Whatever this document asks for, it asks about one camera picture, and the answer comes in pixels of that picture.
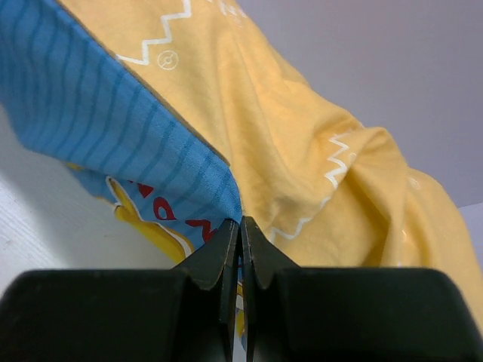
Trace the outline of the blue yellow Pikachu pillowcase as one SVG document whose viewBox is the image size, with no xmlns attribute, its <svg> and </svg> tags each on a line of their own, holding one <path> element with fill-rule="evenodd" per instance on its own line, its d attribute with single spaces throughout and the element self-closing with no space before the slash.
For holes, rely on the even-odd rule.
<svg viewBox="0 0 483 362">
<path fill-rule="evenodd" d="M 482 320 L 459 210 L 319 96 L 234 1 L 3 1 L 1 102 L 174 262 L 250 216 L 301 266 L 429 267 Z"/>
</svg>

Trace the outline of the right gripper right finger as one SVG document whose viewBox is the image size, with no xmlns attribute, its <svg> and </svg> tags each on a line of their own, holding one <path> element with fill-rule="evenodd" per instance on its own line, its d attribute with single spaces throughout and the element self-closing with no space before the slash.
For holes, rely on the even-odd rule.
<svg viewBox="0 0 483 362">
<path fill-rule="evenodd" d="M 456 284 L 431 268 L 298 266 L 240 226 L 249 361 L 480 361 Z"/>
</svg>

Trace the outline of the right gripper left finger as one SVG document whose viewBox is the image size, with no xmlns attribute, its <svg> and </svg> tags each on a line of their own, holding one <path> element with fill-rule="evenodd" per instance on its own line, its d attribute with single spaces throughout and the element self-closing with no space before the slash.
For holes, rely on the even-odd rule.
<svg viewBox="0 0 483 362">
<path fill-rule="evenodd" d="M 171 269 L 44 269 L 1 298 L 3 361 L 230 361 L 238 224 Z"/>
</svg>

